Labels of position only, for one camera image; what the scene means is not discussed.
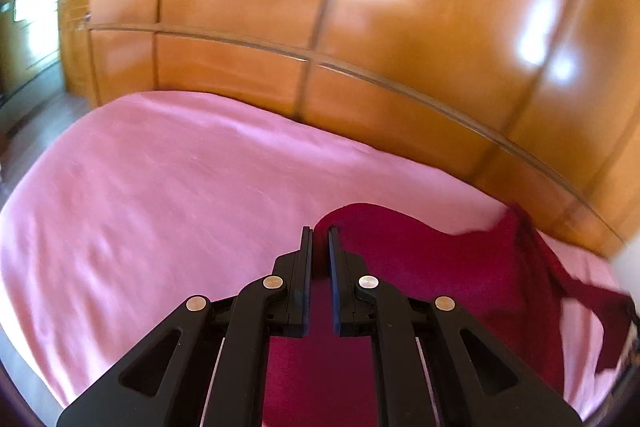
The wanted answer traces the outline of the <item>pink bed sheet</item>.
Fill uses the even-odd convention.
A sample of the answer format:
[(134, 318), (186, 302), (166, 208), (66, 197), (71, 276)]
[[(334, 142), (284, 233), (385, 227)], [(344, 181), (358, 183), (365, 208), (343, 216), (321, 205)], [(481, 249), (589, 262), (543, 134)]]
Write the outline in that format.
[(68, 128), (3, 206), (2, 329), (70, 404), (186, 297), (235, 293), (352, 202), (446, 233), (504, 209), (438, 169), (228, 98), (124, 96)]

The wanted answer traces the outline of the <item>dark red knit garment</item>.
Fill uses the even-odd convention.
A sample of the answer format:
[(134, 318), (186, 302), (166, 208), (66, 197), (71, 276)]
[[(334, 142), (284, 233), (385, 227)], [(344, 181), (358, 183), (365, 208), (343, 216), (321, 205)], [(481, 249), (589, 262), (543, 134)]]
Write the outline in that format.
[(270, 343), (267, 426), (372, 426), (369, 340), (334, 333), (328, 233), (405, 295), (447, 296), (500, 339), (582, 416), (602, 401), (628, 348), (630, 297), (608, 264), (539, 233), (511, 207), (484, 230), (447, 234), (371, 204), (314, 227), (309, 333)]

